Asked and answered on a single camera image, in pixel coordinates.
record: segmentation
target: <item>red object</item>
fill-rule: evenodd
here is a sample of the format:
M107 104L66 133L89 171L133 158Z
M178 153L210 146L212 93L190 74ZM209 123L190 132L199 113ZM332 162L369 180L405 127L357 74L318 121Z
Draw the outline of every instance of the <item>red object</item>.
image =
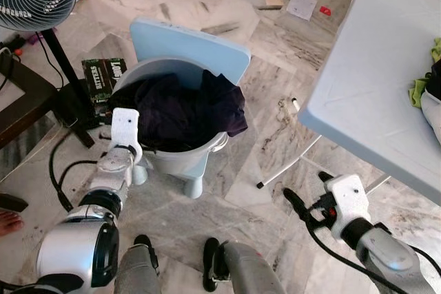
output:
M320 7L320 11L324 14L327 15L328 17L331 16L331 10L328 7Z
M337 211L334 208L329 208L329 215L337 216Z

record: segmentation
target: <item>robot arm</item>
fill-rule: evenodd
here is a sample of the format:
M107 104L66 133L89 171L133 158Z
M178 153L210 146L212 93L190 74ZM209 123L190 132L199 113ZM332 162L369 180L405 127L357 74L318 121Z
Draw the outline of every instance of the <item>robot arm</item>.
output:
M369 202L358 176L340 176L325 183L327 194L313 206L322 207L325 219L310 216L304 202L291 190L284 195L293 204L300 219L312 221L315 229L328 227L337 241L356 251L367 270L381 276L408 294L435 294L420 270L420 260L413 249L395 239L380 224L372 225L367 211ZM395 291L372 279L382 294Z
M142 156L138 117L133 109L114 110L109 151L98 161L88 192L44 237L37 258L39 281L15 294L91 293L114 279L119 249L116 222Z

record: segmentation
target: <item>toe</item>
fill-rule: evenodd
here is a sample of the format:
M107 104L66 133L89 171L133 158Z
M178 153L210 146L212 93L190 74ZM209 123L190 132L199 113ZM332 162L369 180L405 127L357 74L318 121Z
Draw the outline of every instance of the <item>toe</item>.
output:
M7 222L9 220L18 220L20 218L20 215L18 213L10 213L8 215L4 215L0 218L0 222L4 221Z
M18 231L23 226L24 223L21 220L15 220L14 222L11 222L9 224L0 225L0 237Z
M21 222L21 217L20 216L16 216L13 218L10 218L9 220L5 221L4 224L9 225L9 224L13 224L16 222Z

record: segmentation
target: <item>electric fan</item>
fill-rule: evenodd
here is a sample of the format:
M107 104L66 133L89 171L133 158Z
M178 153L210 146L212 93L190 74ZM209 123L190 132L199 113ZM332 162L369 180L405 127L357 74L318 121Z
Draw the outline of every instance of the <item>electric fan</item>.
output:
M93 117L92 103L63 51L53 27L63 22L76 0L0 0L0 25L21 31L40 31L70 82L69 88L80 100L84 123Z

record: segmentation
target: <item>white wire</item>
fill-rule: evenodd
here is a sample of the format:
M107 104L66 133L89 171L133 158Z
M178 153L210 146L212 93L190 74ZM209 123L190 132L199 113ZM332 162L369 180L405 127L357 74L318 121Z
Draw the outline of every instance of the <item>white wire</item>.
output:
M1 180L0 180L0 184L7 178L7 177L9 177L12 173L14 173L16 170L18 170L18 169L20 169L24 164L26 164L26 163L28 163L29 162L29 160L31 159L31 158L33 158L34 156L36 156L42 149L44 149L44 148L46 148L57 136L58 136L58 134L61 132L61 130L63 129L64 127L62 126L62 125L60 125L60 129L56 132L56 134L46 143L46 144L44 144L43 146L41 146L35 153L33 153L31 156L29 156L28 158L26 158L22 163L20 163L14 170L12 170L10 173L8 173L5 177L3 177Z

